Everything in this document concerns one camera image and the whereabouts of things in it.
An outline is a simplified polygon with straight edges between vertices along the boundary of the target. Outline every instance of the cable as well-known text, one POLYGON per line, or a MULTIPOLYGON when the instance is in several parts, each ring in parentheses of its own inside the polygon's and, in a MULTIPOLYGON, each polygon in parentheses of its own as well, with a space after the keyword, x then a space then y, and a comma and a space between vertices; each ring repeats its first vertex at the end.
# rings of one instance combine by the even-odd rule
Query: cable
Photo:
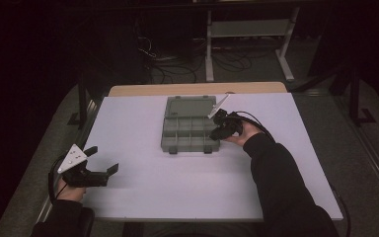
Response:
POLYGON ((242 111, 239 111, 239 112, 236 112, 236 114, 246 114, 246 115, 248 115, 248 116, 254 118, 254 120, 256 120, 257 123, 259 123, 260 125, 262 125, 261 122, 260 122, 257 118, 255 118, 253 115, 249 114, 248 112, 242 112, 242 111))
POLYGON ((248 55, 248 52, 245 52, 244 54, 242 54, 242 55, 238 55, 238 53, 236 53, 236 52, 232 52, 232 54, 235 54, 236 56, 238 56, 238 58, 232 58, 231 56, 230 56, 230 53, 226 53, 226 52, 222 52, 222 54, 226 57, 226 59, 228 60, 228 61, 230 61, 230 62, 234 62, 234 61, 241 61, 242 59, 244 59, 244 58, 247 58, 247 55, 248 55))
POLYGON ((138 50, 146 53, 150 57, 156 58, 157 57, 156 53, 150 52, 150 50, 152 50, 152 41, 146 37, 138 37, 138 39, 139 40, 147 40, 149 42, 149 48, 148 49, 145 50, 145 49, 139 47, 138 50))
MULTIPOLYGON (((154 64, 157 66, 183 66, 189 63, 193 63, 196 58, 198 57, 205 57, 205 53, 196 54, 194 56, 170 56, 169 59, 161 60, 161 61, 155 61, 154 64)), ((196 67, 200 67, 202 65, 203 60, 201 60, 200 64, 196 67)))
POLYGON ((63 186, 63 188, 61 188, 61 190, 57 193, 57 195, 56 195, 56 199, 60 196, 60 194, 63 192, 63 190, 64 189, 66 189, 66 187, 67 187, 67 184, 65 184, 64 186, 63 186))
POLYGON ((54 163, 51 165, 50 172, 48 173, 47 188, 51 203, 54 203, 54 201, 57 199, 56 195, 54 194, 54 170, 57 164, 64 159, 65 155, 66 154, 59 156, 57 160, 54 161, 54 163))
POLYGON ((221 67, 222 69, 224 69, 224 70, 226 70, 226 71, 230 71, 230 72, 241 72, 241 71, 247 69, 247 68, 245 68, 244 64, 242 64, 240 61, 238 61, 238 62, 241 63, 242 66, 241 66, 241 67, 238 67, 238 66, 232 65, 232 64, 230 64, 230 63, 226 63, 226 62, 224 62, 224 61, 218 59, 216 56, 211 55, 211 58, 213 59, 213 61, 214 61, 219 67, 221 67), (229 68, 226 68, 226 67, 223 66, 223 65, 226 65, 226 66, 228 66, 228 67, 235 68, 235 70, 231 70, 231 69, 229 69, 229 68))
POLYGON ((248 123, 256 126, 257 128, 259 128, 261 131, 263 131, 265 133, 265 135, 267 137, 269 137, 269 139, 271 139, 273 142, 275 142, 275 139, 273 139, 273 137, 270 134, 270 132, 260 122, 255 122, 252 119, 245 118, 245 117, 230 117, 230 116, 228 116, 225 119, 240 119, 240 120, 246 121, 246 122, 248 122, 248 123))
POLYGON ((276 46, 276 47, 273 47, 271 49, 269 49, 268 51, 264 52, 263 54, 261 55, 258 55, 258 56, 249 56, 247 55, 248 58, 261 58, 261 57, 265 57, 265 56, 268 56, 270 53, 273 53, 275 52, 277 49, 280 48, 280 45, 279 46, 276 46))
MULTIPOLYGON (((201 56, 201 55, 205 55, 205 49, 206 49, 206 45, 207 45, 207 42, 205 39, 203 39, 202 41, 202 44, 196 46, 192 52, 195 54, 193 57, 191 58, 194 58, 194 57, 198 57, 198 56, 201 56)), ((188 58, 186 56, 167 56, 167 57, 157 57, 157 58, 154 58, 152 60, 155 61, 155 63, 168 63, 168 62, 172 62, 172 61, 178 61, 178 60, 181 60, 181 59, 185 59, 185 60, 188 60, 188 58)))
POLYGON ((153 68, 159 70, 162 72, 162 76, 163 76, 163 79, 165 79, 166 76, 169 76, 169 75, 166 75, 165 73, 170 73, 170 74, 173 74, 173 75, 188 75, 188 74, 192 74, 193 76, 193 83, 196 83, 196 80, 197 80, 197 76, 196 76, 196 71, 203 65, 203 60, 201 60, 199 62, 199 64, 195 67, 195 69, 191 69, 189 67, 185 67, 183 65, 185 65, 186 63, 185 62, 181 62, 179 64, 166 64, 166 65, 159 65, 159 63, 156 63, 155 65, 153 65, 153 68), (179 69, 184 69, 185 71, 184 72, 177 72, 177 71, 173 71, 173 70, 169 70, 169 69, 174 69, 174 68, 179 68, 179 69))

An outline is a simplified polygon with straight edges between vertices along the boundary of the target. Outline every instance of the metal frame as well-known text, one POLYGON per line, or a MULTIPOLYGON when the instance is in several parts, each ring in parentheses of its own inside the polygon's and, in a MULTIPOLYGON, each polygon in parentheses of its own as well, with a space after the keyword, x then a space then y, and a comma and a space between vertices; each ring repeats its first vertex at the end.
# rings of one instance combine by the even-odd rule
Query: metal frame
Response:
MULTIPOLYGON (((348 106, 340 98, 336 98, 335 102, 340 107, 341 111, 347 111, 348 106)), ((355 133, 356 137, 361 143, 362 147, 364 148, 365 152, 367 153, 370 166, 373 168, 374 173, 376 174, 379 180, 379 155, 377 151, 369 141, 365 132, 362 130, 362 127, 357 126, 356 121, 353 120, 353 118, 349 117, 346 113, 343 113, 343 115, 350 128, 355 133)))
POLYGON ((205 80, 207 82, 214 81, 213 65, 211 60, 211 38, 224 38, 224 37, 254 37, 254 36, 284 36, 283 44, 280 49, 275 51, 279 65, 284 73, 285 79, 289 82, 294 80, 291 69, 285 59, 285 53, 291 40, 291 36, 297 20, 299 7, 295 7, 291 13, 288 22, 284 20, 268 20, 268 21, 241 21, 237 22, 220 22, 213 23, 211 21, 211 10, 207 15, 207 52, 205 56, 205 80), (285 31, 280 31, 278 26, 286 24, 285 31), (251 31, 241 32, 238 26, 251 25, 251 31))

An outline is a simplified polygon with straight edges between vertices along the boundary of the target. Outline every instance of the white tabletop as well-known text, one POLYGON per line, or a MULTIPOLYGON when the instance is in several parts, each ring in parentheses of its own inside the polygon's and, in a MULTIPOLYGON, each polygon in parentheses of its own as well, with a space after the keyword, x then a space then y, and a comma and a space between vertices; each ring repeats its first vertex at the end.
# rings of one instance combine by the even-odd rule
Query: white tabletop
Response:
MULTIPOLYGON (((224 95, 216 96, 217 101, 224 95)), ((88 169, 118 163, 108 186, 90 188, 84 205, 97 217, 148 221, 262 220, 251 158, 233 143, 212 154, 162 152, 167 96, 107 97, 86 147, 98 146, 88 169)), ((316 204, 342 219, 291 94, 235 94, 222 107, 257 117, 293 155, 316 204)))

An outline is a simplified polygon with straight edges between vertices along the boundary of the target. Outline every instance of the plastic storage box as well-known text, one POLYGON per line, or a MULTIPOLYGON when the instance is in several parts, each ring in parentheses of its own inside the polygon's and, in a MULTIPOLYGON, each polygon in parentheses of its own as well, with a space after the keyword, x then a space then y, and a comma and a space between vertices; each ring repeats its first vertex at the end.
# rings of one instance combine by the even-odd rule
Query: plastic storage box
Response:
POLYGON ((209 138, 216 125, 207 116, 216 104, 214 96, 169 97, 162 131, 162 150, 178 152, 218 151, 220 141, 209 138))

